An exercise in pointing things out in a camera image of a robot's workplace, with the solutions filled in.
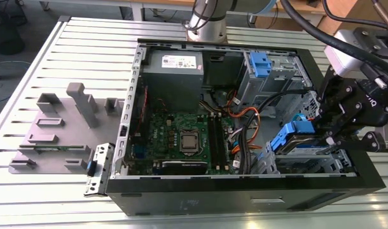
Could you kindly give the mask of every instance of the gray 3d printed holder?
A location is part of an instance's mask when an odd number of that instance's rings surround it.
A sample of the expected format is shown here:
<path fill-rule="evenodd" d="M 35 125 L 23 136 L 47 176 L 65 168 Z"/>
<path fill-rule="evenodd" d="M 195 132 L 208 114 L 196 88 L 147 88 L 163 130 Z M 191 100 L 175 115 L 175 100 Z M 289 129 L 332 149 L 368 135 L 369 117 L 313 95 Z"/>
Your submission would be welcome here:
<path fill-rule="evenodd" d="M 40 111 L 11 161 L 11 173 L 84 174 L 92 149 L 116 142 L 124 102 L 95 100 L 81 83 L 71 83 L 67 94 L 72 98 L 40 95 Z"/>

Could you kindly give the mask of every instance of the cpu socket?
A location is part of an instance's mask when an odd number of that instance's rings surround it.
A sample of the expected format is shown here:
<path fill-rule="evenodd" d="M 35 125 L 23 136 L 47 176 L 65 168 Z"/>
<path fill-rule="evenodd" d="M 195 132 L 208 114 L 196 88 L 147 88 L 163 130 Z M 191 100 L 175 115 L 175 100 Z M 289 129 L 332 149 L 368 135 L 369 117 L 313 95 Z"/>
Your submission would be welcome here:
<path fill-rule="evenodd" d="M 180 131 L 180 152 L 187 156 L 193 156 L 199 152 L 199 131 Z"/>

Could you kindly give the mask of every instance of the ram slot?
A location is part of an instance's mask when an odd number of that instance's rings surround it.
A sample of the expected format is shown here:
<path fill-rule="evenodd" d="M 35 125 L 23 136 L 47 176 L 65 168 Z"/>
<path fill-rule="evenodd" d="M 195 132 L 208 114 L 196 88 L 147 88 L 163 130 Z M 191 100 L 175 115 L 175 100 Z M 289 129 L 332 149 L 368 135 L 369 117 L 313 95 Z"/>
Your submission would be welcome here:
<path fill-rule="evenodd" d="M 215 133 L 215 117 L 208 117 L 208 142 L 211 152 L 211 168 L 216 169 L 219 165 L 219 154 L 216 144 L 216 133 Z"/>
<path fill-rule="evenodd" d="M 227 164 L 227 154 L 225 154 L 225 140 L 224 140 L 224 129 L 221 126 L 221 118 L 216 117 L 215 119 L 215 135 L 216 135 L 216 145 L 217 145 L 217 152 L 219 152 L 219 165 L 220 170 L 228 170 Z"/>

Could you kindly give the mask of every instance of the workbench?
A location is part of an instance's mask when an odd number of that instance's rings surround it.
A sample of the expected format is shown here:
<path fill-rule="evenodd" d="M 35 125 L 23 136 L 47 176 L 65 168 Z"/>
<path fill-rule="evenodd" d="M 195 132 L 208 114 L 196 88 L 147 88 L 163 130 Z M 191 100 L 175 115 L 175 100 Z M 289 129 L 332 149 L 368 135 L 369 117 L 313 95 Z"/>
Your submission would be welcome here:
<path fill-rule="evenodd" d="M 323 72 L 324 44 L 304 32 L 228 27 L 228 43 L 309 49 Z M 72 18 L 60 21 L 0 114 L 0 227 L 388 228 L 388 154 L 371 154 L 387 188 L 296 213 L 127 217 L 109 198 L 84 198 L 85 175 L 13 175 L 8 164 L 37 113 L 41 93 L 68 83 L 95 98 L 124 98 L 137 38 L 185 40 L 179 24 Z"/>
<path fill-rule="evenodd" d="M 144 21 L 144 9 L 160 9 L 160 10 L 184 10 L 192 11 L 195 0 L 48 0 L 40 1 L 43 9 L 48 9 L 47 2 L 63 2 L 63 3 L 79 3 L 89 5 L 105 5 L 131 7 L 135 21 Z M 309 20 L 309 22 L 317 26 L 323 17 L 325 16 L 321 3 L 316 8 L 307 6 L 305 0 L 291 0 L 295 9 Z M 285 13 L 281 4 L 279 3 L 279 18 L 291 18 Z M 276 7 L 269 12 L 247 14 L 243 12 L 228 12 L 228 14 L 249 15 L 251 23 L 255 23 L 256 16 L 275 17 Z"/>

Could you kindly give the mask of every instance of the black trash bin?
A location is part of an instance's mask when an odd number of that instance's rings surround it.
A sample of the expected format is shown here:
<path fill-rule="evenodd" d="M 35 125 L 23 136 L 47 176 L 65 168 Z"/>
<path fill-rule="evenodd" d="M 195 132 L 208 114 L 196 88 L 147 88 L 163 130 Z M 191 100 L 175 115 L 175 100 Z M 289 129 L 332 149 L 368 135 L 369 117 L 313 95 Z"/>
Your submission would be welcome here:
<path fill-rule="evenodd" d="M 0 0 L 0 13 L 9 15 L 16 26 L 24 25 L 28 21 L 20 3 L 20 0 Z"/>
<path fill-rule="evenodd" d="M 0 54 L 13 55 L 24 49 L 24 42 L 9 15 L 0 13 Z"/>

